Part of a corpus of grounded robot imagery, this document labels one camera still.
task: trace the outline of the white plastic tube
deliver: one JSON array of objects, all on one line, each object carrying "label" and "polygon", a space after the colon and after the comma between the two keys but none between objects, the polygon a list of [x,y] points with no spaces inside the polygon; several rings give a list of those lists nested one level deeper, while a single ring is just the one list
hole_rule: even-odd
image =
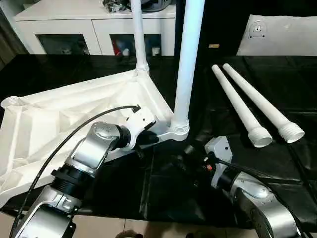
[{"label": "white plastic tube", "polygon": [[172,129],[188,134],[188,111],[199,44],[205,0],[186,0],[182,46],[178,68],[176,101]]},{"label": "white plastic tube", "polygon": [[137,55],[137,71],[149,71],[145,53],[145,43],[142,23],[141,0],[131,0],[131,10],[133,16],[134,43]]},{"label": "white plastic tube", "polygon": [[287,143],[293,143],[304,136],[305,132],[297,124],[288,120],[229,64],[224,64],[223,68],[257,105],[257,107],[267,116],[267,118],[276,126],[279,134]]},{"label": "white plastic tube", "polygon": [[224,92],[229,98],[232,106],[236,110],[239,118],[241,119],[243,125],[248,131],[248,137],[251,140],[252,144],[257,147],[265,147],[272,142],[272,137],[270,133],[260,125],[258,120],[254,117],[250,109],[243,102],[239,94],[229,83],[228,79],[221,72],[218,65],[213,65],[212,70],[217,77],[219,83],[221,84]]}]

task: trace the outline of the black tablecloth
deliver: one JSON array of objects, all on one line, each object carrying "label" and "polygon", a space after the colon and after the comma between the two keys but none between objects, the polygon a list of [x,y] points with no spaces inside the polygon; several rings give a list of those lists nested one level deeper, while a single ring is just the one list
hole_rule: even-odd
[{"label": "black tablecloth", "polygon": [[[306,132],[303,139],[286,144],[276,128],[245,97],[274,142],[254,148],[217,79],[213,63],[230,63],[269,101]],[[150,75],[173,109],[177,62],[172,57],[149,59]],[[75,82],[124,72],[135,67],[134,58],[100,56],[17,56],[0,71],[6,86],[0,99],[64,86]],[[190,107],[189,137],[182,142],[166,141],[145,150],[146,160],[135,154],[105,163],[87,194],[81,214],[114,216],[155,221],[209,224],[219,227],[250,227],[219,191],[194,181],[174,164],[189,144],[201,145],[204,138],[225,135],[233,152],[233,162],[270,175],[267,182],[303,222],[317,231],[317,58],[314,57],[228,57],[209,59],[196,67]],[[41,188],[36,189],[28,206]],[[2,208],[17,208],[24,194],[10,199]]]}]

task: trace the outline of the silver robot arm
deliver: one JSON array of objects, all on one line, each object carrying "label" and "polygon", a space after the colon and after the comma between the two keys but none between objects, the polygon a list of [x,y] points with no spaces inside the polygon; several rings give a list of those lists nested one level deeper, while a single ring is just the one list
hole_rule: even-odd
[{"label": "silver robot arm", "polygon": [[109,151],[131,150],[138,135],[154,125],[155,116],[147,108],[135,112],[124,125],[95,122],[52,175],[47,185],[13,233],[14,238],[69,238],[75,231],[73,216],[81,207],[96,172]]},{"label": "silver robot arm", "polygon": [[[213,138],[205,145],[207,154],[231,163],[232,152],[225,136]],[[296,222],[290,211],[281,204],[275,194],[255,177],[230,170],[217,163],[211,186],[220,188],[232,203],[250,218],[259,238],[299,238]]]}]

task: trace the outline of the pipe thread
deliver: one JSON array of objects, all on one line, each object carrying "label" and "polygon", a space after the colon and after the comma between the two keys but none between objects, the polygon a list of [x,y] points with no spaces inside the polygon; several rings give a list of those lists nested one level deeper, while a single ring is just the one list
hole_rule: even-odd
[{"label": "pipe thread", "polygon": [[248,137],[256,148],[265,147],[272,142],[272,136],[264,127],[254,128],[249,132]]},{"label": "pipe thread", "polygon": [[305,132],[293,122],[289,122],[278,130],[287,143],[293,143],[305,135]]}]

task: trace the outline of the white plastic frame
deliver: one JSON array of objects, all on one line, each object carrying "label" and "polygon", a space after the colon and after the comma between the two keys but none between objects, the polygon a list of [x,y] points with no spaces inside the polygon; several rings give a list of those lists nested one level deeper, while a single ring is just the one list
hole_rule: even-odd
[{"label": "white plastic frame", "polygon": [[[200,33],[197,28],[201,27],[205,0],[186,1],[176,115],[149,77],[140,0],[132,0],[131,3],[137,51],[136,70],[21,98],[12,96],[2,101],[1,106],[5,113],[0,128],[0,207],[11,197],[26,192],[43,162],[56,146],[75,127],[101,111],[123,105],[146,106],[157,117],[157,123],[151,130],[159,136],[160,142],[168,139],[183,140],[187,137],[190,92]],[[121,124],[131,113],[131,110],[114,112],[101,117],[100,120]],[[45,169],[37,186],[52,181],[52,170],[62,166],[69,152],[85,136],[88,129],[89,125],[65,144]],[[112,151],[106,161],[126,153],[128,152],[122,150]]]}]

